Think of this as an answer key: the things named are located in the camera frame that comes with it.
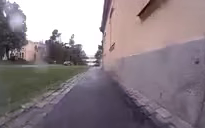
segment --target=stone curb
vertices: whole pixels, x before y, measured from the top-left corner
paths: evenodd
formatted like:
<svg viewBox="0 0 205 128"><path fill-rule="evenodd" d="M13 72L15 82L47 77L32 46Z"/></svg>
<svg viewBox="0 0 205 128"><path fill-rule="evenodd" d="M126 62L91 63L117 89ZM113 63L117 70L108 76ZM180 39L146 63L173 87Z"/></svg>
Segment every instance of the stone curb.
<svg viewBox="0 0 205 128"><path fill-rule="evenodd" d="M191 124L171 114L167 109L151 101L140 92L120 85L122 90L140 108L140 111L161 128L194 128Z"/></svg>
<svg viewBox="0 0 205 128"><path fill-rule="evenodd" d="M21 105L21 109L6 113L5 116L0 117L0 128L33 128L53 109L54 105L58 104L79 81L84 79L86 72L77 74L55 90L47 91L33 98L31 102Z"/></svg>

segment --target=green lawn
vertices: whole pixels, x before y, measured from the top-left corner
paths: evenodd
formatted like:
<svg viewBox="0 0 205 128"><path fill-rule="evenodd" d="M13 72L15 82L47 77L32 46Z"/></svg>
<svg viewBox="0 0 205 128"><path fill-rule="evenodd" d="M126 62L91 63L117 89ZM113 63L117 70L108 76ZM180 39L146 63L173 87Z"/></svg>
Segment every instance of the green lawn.
<svg viewBox="0 0 205 128"><path fill-rule="evenodd" d="M0 114L86 69L81 66L0 66Z"/></svg>

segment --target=sidewalk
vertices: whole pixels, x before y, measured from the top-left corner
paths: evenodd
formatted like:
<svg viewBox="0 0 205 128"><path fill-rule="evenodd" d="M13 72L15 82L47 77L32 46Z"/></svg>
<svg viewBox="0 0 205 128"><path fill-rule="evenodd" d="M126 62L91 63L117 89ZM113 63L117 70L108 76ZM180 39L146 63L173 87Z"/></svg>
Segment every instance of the sidewalk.
<svg viewBox="0 0 205 128"><path fill-rule="evenodd" d="M155 128L126 99L117 83L92 68L36 128Z"/></svg>

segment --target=overcast sky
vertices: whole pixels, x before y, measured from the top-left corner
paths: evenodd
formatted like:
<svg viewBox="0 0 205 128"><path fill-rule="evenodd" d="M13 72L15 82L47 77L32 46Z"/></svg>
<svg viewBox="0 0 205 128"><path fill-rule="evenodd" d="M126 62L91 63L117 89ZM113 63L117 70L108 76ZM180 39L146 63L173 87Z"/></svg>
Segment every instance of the overcast sky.
<svg viewBox="0 0 205 128"><path fill-rule="evenodd" d="M75 34L87 55L94 55L101 43L99 27L104 0L10 0L18 3L27 16L27 38L47 40L54 29L68 42Z"/></svg>

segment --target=gray concrete base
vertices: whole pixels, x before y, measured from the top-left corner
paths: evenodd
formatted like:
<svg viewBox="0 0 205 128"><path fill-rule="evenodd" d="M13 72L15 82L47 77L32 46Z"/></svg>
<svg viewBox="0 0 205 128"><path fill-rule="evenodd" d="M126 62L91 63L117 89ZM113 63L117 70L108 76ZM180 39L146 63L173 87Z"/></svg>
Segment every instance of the gray concrete base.
<svg viewBox="0 0 205 128"><path fill-rule="evenodd" d="M123 87L140 92L192 126L205 128L205 36L120 58L112 65L105 63L104 69ZM147 98L136 101L144 105Z"/></svg>
<svg viewBox="0 0 205 128"><path fill-rule="evenodd" d="M136 104L138 110L145 114L145 117L151 119L160 128L193 128L193 126L179 117L171 114L167 109L151 101L140 92L126 88L120 84L122 90Z"/></svg>

